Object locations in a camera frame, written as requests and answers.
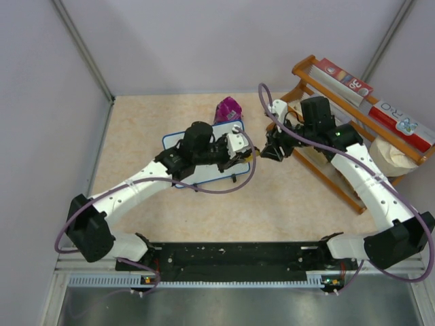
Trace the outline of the yellow and black eraser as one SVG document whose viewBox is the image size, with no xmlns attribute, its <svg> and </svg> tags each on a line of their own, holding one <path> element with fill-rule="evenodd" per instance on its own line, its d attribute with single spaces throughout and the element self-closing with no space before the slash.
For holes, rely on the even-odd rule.
<svg viewBox="0 0 435 326">
<path fill-rule="evenodd" d="M 251 157 L 254 158 L 254 157 L 258 157 L 258 156 L 260 156 L 260 150 L 257 147 L 255 147 L 251 153 Z"/>
</svg>

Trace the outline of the blue framed whiteboard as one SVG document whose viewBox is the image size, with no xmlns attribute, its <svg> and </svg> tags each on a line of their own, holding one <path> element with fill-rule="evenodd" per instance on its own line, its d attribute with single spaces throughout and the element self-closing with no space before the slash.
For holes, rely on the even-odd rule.
<svg viewBox="0 0 435 326">
<path fill-rule="evenodd" d="M 213 125 L 213 134 L 216 138 L 218 138 L 223 134 L 230 132 L 234 124 L 240 126 L 242 130 L 245 129 L 244 123 L 241 120 L 235 120 Z M 183 137 L 184 132 L 175 132 L 164 135 L 162 138 L 163 149 L 168 149 L 176 145 L 179 140 L 183 139 Z M 189 185 L 200 185 L 202 183 L 208 183 L 225 178 L 231 179 L 233 175 L 243 175 L 249 173 L 250 170 L 250 163 L 237 164 L 222 173 L 218 170 L 216 165 L 197 166 L 194 170 L 194 173 L 188 178 L 184 179 L 182 182 Z"/>
</svg>

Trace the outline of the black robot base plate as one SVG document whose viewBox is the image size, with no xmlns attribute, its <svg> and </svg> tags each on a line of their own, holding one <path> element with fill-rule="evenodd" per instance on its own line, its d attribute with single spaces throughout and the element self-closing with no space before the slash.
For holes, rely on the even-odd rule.
<svg viewBox="0 0 435 326">
<path fill-rule="evenodd" d="M 334 259 L 324 241 L 155 242 L 139 263 L 166 282 L 304 281 L 307 272 L 337 274 L 357 268 L 352 259 Z"/>
</svg>

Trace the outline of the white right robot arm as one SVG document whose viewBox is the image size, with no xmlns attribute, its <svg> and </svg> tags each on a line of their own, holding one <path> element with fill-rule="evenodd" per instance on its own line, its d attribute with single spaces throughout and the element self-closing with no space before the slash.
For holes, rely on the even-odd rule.
<svg viewBox="0 0 435 326">
<path fill-rule="evenodd" d="M 275 100 L 265 107 L 275 126 L 266 134 L 263 158 L 278 162 L 296 147 L 312 146 L 348 181 L 374 218 L 377 232 L 371 235 L 339 234 L 325 238 L 317 252 L 319 264 L 334 268 L 342 259 L 367 259 L 385 270 L 423 251 L 434 229 L 429 212 L 417 213 L 396 193 L 370 157 L 363 138 L 351 124 L 337 125 L 329 100 L 323 96 L 301 102 L 303 122 L 287 118 L 288 104 Z"/>
</svg>

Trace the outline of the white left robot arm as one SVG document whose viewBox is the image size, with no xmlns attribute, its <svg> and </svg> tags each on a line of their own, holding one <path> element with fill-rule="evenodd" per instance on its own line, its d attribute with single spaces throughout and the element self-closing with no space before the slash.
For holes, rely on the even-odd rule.
<svg viewBox="0 0 435 326">
<path fill-rule="evenodd" d="M 240 126 L 217 137 L 212 125 L 194 122 L 174 146 L 132 177 L 89 198 L 77 195 L 61 233 L 89 263 L 109 257 L 128 259 L 139 269 L 147 269 L 154 261 L 149 240 L 138 233 L 114 232 L 112 225 L 138 204 L 175 185 L 199 192 L 200 188 L 186 183 L 199 166 L 215 166 L 223 173 L 238 164 L 255 162 L 257 155 L 258 149 Z"/>
</svg>

